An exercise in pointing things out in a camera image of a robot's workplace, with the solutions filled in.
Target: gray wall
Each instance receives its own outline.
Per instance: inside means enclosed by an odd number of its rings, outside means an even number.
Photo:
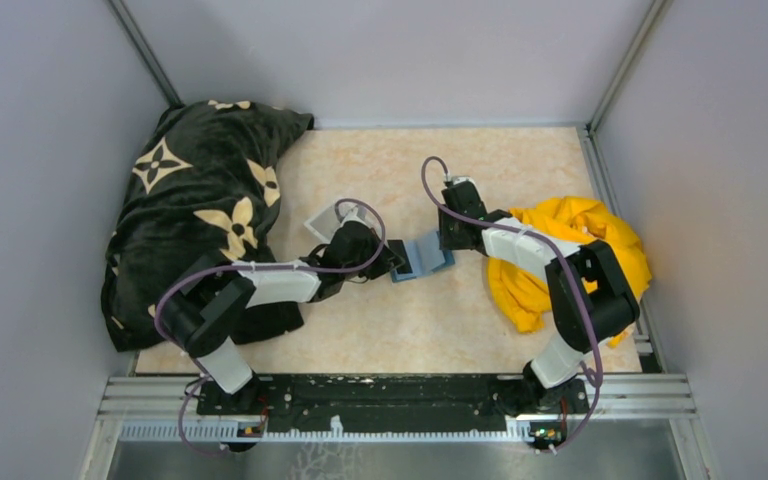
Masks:
[[[103,252],[162,98],[101,0],[0,2],[0,479],[76,475],[106,377]]]
[[[768,2],[675,2],[598,138],[724,478],[768,478]]]
[[[128,0],[184,101],[324,127],[584,122],[651,0]]]

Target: patterned blanket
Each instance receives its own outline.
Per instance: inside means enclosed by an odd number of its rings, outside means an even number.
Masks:
[[[313,116],[214,100],[167,110],[131,170],[107,247],[101,309],[119,351],[162,341],[154,305],[208,251],[275,261],[266,234],[278,217],[278,159]],[[295,303],[245,311],[231,337],[247,343],[302,326]]]

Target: yellow towel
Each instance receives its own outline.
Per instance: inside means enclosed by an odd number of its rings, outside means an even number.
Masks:
[[[602,202],[578,197],[553,198],[536,208],[512,208],[510,212],[522,223],[562,240],[584,244],[594,238],[604,240],[614,250],[634,296],[640,299],[649,287],[652,274],[640,238]],[[541,314],[552,308],[545,283],[495,258],[487,263],[487,280],[496,305],[520,333],[543,328]],[[594,288],[595,283],[585,282],[588,292]],[[611,346],[616,346],[624,336],[615,337]]]

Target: purple cable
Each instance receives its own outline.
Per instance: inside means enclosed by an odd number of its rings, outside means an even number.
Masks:
[[[521,229],[514,228],[508,225],[496,225],[494,223],[485,222],[483,220],[476,220],[474,218],[469,218],[465,215],[461,215],[460,213],[449,209],[448,207],[440,203],[440,201],[437,200],[437,198],[434,196],[434,193],[431,192],[431,188],[428,186],[428,179],[426,178],[426,174],[425,174],[425,171],[428,168],[428,164],[431,163],[432,161],[439,163],[440,166],[443,167],[443,173],[445,173],[446,175],[449,174],[449,168],[446,166],[446,163],[440,157],[428,157],[425,159],[424,162],[422,162],[422,169],[420,171],[420,175],[422,177],[422,187],[425,189],[425,193],[428,195],[428,198],[430,198],[431,201],[434,202],[434,205],[436,205],[437,208],[439,208],[442,212],[462,222],[471,223],[473,225],[478,225],[480,227],[496,228],[499,230],[505,230],[508,232],[516,233],[516,234],[523,233]],[[573,297],[575,297],[575,304],[578,307],[579,312],[581,312],[581,317],[584,323],[584,329],[587,331],[587,339],[590,341],[591,350],[593,350],[593,360],[596,363],[596,372],[593,373],[592,375],[590,375],[590,372],[588,371],[588,369],[585,369],[585,377],[587,377],[588,381],[590,381],[591,385],[593,385],[593,387],[595,388],[595,392],[593,394],[593,401],[590,403],[590,409],[587,411],[587,414],[581,420],[581,423],[579,423],[578,426],[576,426],[575,430],[570,434],[570,436],[567,437],[567,441],[562,443],[560,447],[555,449],[555,452],[558,452],[579,435],[579,433],[584,429],[584,426],[587,425],[587,422],[590,421],[590,417],[593,416],[593,412],[596,410],[596,404],[599,402],[599,393],[602,388],[602,380],[604,379],[604,370],[602,369],[602,355],[599,352],[599,341],[596,340],[596,332],[593,330],[593,322],[590,319],[590,313],[587,311],[587,307],[584,304],[584,298],[582,298],[581,292],[579,292],[579,290],[575,288],[576,278],[572,274],[572,269],[570,269],[567,259],[564,257],[563,253],[558,248],[558,246],[555,245],[555,243],[549,240],[547,237],[532,231],[525,231],[524,235],[528,235],[529,237],[532,237],[538,240],[539,242],[545,244],[546,246],[548,246],[550,249],[552,249],[552,252],[554,252],[555,256],[558,258],[558,262],[561,264],[561,269],[564,271],[564,276],[567,279],[567,283],[570,286],[570,290],[572,290]]]
[[[587,382],[590,385],[596,385],[596,371],[592,368],[588,367],[586,363],[584,363],[584,360],[578,362],[578,365],[581,367],[582,373],[584,373],[584,378],[587,379]]]
[[[220,267],[212,267],[212,268],[207,268],[207,269],[198,271],[184,278],[183,280],[176,283],[175,285],[172,285],[172,287],[169,290],[167,290],[162,297],[160,297],[160,301],[157,302],[157,307],[155,308],[155,312],[154,312],[154,328],[155,330],[157,330],[157,333],[159,333],[161,337],[165,338],[172,344],[183,348],[181,345],[178,344],[178,342],[175,341],[175,339],[172,338],[171,335],[169,335],[166,329],[163,328],[163,323],[161,323],[160,321],[160,318],[161,318],[160,315],[163,312],[163,308],[166,306],[166,302],[168,302],[173,295],[178,293],[178,291],[184,288],[185,286],[189,285],[192,282],[195,282],[196,280],[200,280],[210,275],[215,275],[219,272],[254,271],[256,269],[261,272],[300,270],[303,272],[312,272],[312,273],[353,273],[353,272],[359,272],[365,269],[366,267],[372,265],[372,262],[374,262],[375,259],[377,259],[378,256],[381,255],[381,252],[384,250],[384,242],[386,240],[385,235],[387,234],[384,228],[384,219],[382,219],[381,215],[379,215],[378,212],[375,211],[374,208],[370,207],[366,202],[363,202],[361,200],[356,200],[354,198],[343,198],[341,200],[338,200],[337,203],[335,204],[335,208],[343,203],[354,203],[363,208],[366,208],[372,213],[373,216],[375,216],[375,220],[378,222],[378,225],[381,228],[381,241],[378,243],[378,248],[375,249],[375,253],[372,254],[369,260],[363,262],[362,264],[356,267],[346,267],[346,268],[325,268],[325,267],[310,267],[310,266],[297,267],[289,264],[267,264],[267,265],[261,265],[260,267],[257,267],[257,268],[255,268],[252,265],[222,265]],[[178,412],[178,436],[181,437],[181,441],[184,442],[184,444],[194,452],[200,455],[208,456],[208,457],[216,457],[218,455],[221,455],[221,453],[216,454],[213,452],[206,452],[204,450],[200,450],[196,448],[192,443],[190,443],[189,440],[187,440],[187,437],[184,434],[184,429],[183,429],[184,413],[185,413],[187,404],[190,402],[190,400],[193,397],[195,397],[196,390],[198,390],[202,385],[204,385],[210,380],[210,374],[204,368],[204,365],[202,365],[201,362],[199,362],[198,359],[196,358],[191,358],[191,360],[198,367],[198,369],[201,370],[202,373],[204,373],[205,377],[199,380],[199,382],[196,384],[196,387],[194,387],[192,390],[187,392],[184,398],[184,404],[181,406],[181,410]]]
[[[192,444],[189,440],[187,440],[187,435],[184,434],[184,414],[187,412],[187,405],[190,403],[190,400],[192,400],[196,396],[196,391],[204,386],[205,383],[207,383],[210,380],[210,377],[202,377],[199,379],[198,382],[193,385],[193,387],[187,391],[185,390],[184,393],[184,403],[181,404],[181,410],[178,411],[178,436],[181,437],[181,441],[184,442],[184,445],[186,445],[187,448],[190,450],[198,453],[199,455],[203,457],[209,457],[209,458],[219,458],[228,453],[227,450],[219,450],[218,452],[211,452],[207,450],[202,450],[195,445]]]

